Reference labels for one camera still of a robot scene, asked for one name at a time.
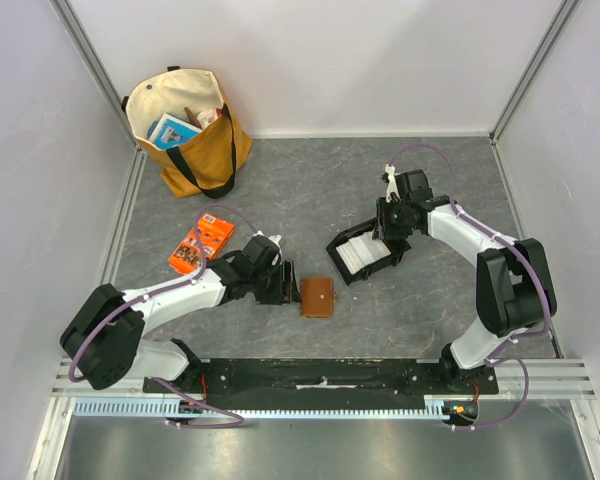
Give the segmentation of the brown leather card holder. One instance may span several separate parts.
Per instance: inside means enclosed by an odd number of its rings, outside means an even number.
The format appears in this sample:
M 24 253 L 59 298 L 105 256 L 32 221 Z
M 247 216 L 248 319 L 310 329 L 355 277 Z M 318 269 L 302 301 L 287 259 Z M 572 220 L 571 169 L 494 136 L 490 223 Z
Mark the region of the brown leather card holder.
M 331 277 L 303 277 L 300 282 L 300 295 L 302 317 L 325 319 L 334 315 L 337 295 Z

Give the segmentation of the black card box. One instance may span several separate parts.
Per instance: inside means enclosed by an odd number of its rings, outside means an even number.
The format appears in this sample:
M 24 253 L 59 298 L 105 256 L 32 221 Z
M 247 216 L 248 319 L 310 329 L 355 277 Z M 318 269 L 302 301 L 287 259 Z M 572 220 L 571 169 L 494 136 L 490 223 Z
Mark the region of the black card box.
M 381 240 L 373 237 L 376 220 L 370 219 L 339 232 L 326 252 L 346 285 L 395 267 L 411 249 L 407 240 Z

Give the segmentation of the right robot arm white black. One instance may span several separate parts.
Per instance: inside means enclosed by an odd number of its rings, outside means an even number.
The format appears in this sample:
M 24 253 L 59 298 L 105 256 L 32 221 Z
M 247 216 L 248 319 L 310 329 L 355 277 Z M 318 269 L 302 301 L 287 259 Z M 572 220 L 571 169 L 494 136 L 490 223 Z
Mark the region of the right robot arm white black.
M 419 232 L 451 247 L 476 268 L 477 318 L 441 353 L 438 381 L 457 394 L 506 343 L 543 334 L 557 300 L 543 245 L 498 233 L 448 196 L 436 196 L 423 170 L 397 174 L 387 165 L 386 193 L 376 201 L 374 236 L 402 241 Z

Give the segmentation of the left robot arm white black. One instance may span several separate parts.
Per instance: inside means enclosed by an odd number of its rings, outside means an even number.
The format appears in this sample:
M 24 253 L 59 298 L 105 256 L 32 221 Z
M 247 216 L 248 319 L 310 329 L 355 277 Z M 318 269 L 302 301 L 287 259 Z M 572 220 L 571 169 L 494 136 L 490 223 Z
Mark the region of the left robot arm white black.
M 105 390 L 123 379 L 165 380 L 190 392 L 200 380 L 200 360 L 179 339 L 152 341 L 147 334 L 186 314 L 253 295 L 262 305 L 298 303 L 294 263 L 283 258 L 278 235 L 253 235 L 240 250 L 212 259 L 192 274 L 154 286 L 121 291 L 95 288 L 60 338 L 70 357 L 68 376 Z

